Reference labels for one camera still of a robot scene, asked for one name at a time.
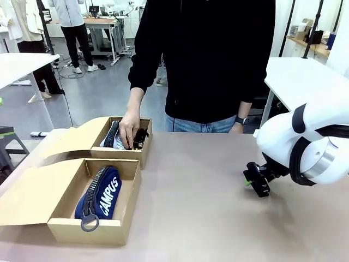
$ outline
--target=black sweatshirt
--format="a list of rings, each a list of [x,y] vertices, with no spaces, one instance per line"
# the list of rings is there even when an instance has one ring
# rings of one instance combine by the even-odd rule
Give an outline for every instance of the black sweatshirt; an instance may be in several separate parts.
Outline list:
[[[275,0],[148,0],[131,88],[153,84],[163,53],[169,116],[197,123],[234,116],[263,86],[274,25]]]

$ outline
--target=hand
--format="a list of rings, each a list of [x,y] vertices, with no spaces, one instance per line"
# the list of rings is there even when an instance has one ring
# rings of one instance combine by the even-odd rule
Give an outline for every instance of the hand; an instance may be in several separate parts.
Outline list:
[[[229,131],[229,134],[243,134],[243,133],[244,133],[244,126],[237,122],[235,122],[235,124]]]
[[[126,148],[133,148],[133,139],[140,128],[140,111],[139,109],[128,109],[125,116],[120,121],[120,138]]]

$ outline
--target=black zipper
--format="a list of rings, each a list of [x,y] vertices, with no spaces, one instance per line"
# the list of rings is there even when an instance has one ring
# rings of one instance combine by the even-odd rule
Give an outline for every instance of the black zipper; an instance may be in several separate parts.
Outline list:
[[[97,188],[99,187],[100,181],[102,181],[106,172],[111,167],[112,166],[110,165],[102,166],[98,170],[98,173],[96,174],[92,183],[90,184],[90,186],[86,191],[86,194],[82,203],[82,219],[81,219],[81,228],[85,232],[91,232],[99,226],[99,217],[97,217],[95,214],[95,207],[96,207],[95,201],[96,201]],[[94,220],[96,220],[96,225],[92,229],[85,228],[85,225],[91,223]]]
[[[119,121],[114,121],[104,140],[103,147],[114,147],[115,136],[119,133],[119,130]]]

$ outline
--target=stool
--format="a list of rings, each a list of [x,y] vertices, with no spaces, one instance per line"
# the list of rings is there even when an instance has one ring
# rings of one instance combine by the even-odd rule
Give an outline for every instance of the stool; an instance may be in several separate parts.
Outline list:
[[[6,149],[7,145],[13,140],[16,140],[22,149]],[[0,171],[6,177],[16,168],[11,161],[10,154],[25,154],[27,156],[29,155],[29,151],[16,135],[13,127],[0,127]]]

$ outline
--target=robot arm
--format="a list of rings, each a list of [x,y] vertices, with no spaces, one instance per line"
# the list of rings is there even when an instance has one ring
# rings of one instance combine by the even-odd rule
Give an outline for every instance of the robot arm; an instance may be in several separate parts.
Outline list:
[[[303,186],[334,183],[349,172],[349,107],[345,99],[309,102],[294,112],[277,115],[255,133],[267,163],[248,164],[244,172],[260,197],[268,182],[291,175]]]

